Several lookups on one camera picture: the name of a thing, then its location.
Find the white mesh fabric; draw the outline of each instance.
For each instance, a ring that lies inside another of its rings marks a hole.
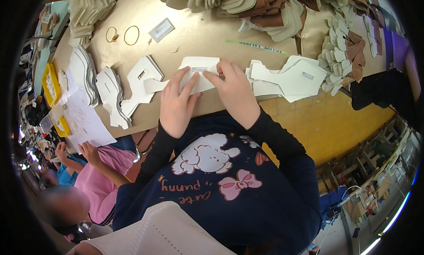
[[[234,255],[172,201],[147,208],[123,229],[84,242],[103,255]]]

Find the cardboard box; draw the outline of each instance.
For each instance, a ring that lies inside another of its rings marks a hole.
[[[368,211],[368,209],[365,209],[362,206],[362,203],[355,203],[353,201],[347,201],[343,207],[345,208],[346,212],[349,214],[350,219],[352,220],[352,222],[356,223],[356,220],[359,217],[362,217],[364,214],[366,214],[366,212]]]
[[[383,197],[383,194],[390,188],[392,182],[390,182],[389,177],[386,177],[381,184],[379,184],[379,188],[377,189],[377,200]]]

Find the rubber band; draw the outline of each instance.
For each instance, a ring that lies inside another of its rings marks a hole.
[[[109,33],[109,30],[110,29],[115,29],[115,34],[113,35],[113,37],[112,37],[112,40],[108,40],[107,39],[107,34]],[[118,30],[116,30],[116,28],[115,27],[110,27],[109,29],[107,29],[107,31],[106,31],[106,41],[108,42],[108,43],[113,43],[113,42],[116,42],[116,40],[118,39]]]
[[[125,35],[127,35],[127,31],[128,31],[129,29],[131,29],[132,27],[137,28],[138,35],[137,35],[137,39],[135,40],[135,43],[133,43],[133,44],[129,44],[129,43],[127,43],[127,41],[125,40]],[[139,37],[140,37],[140,30],[138,29],[138,27],[137,27],[137,26],[132,25],[130,28],[128,28],[128,29],[125,31],[125,34],[124,34],[124,42],[125,42],[127,45],[132,46],[132,45],[135,45],[135,44],[137,43],[137,41],[138,41],[138,38],[139,38]]]

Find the woman's left hand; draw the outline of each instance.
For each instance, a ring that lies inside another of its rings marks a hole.
[[[190,96],[191,90],[199,79],[199,73],[195,73],[184,86],[181,94],[179,93],[181,80],[188,71],[188,66],[179,69],[161,95],[160,123],[167,134],[174,138],[180,138],[184,134],[197,99],[201,96],[201,93]]]
[[[101,162],[97,147],[90,144],[89,141],[86,141],[82,143],[81,145],[78,144],[78,148],[80,149],[82,155],[85,157],[85,159],[87,159],[87,161],[90,164],[95,166],[96,164]]]

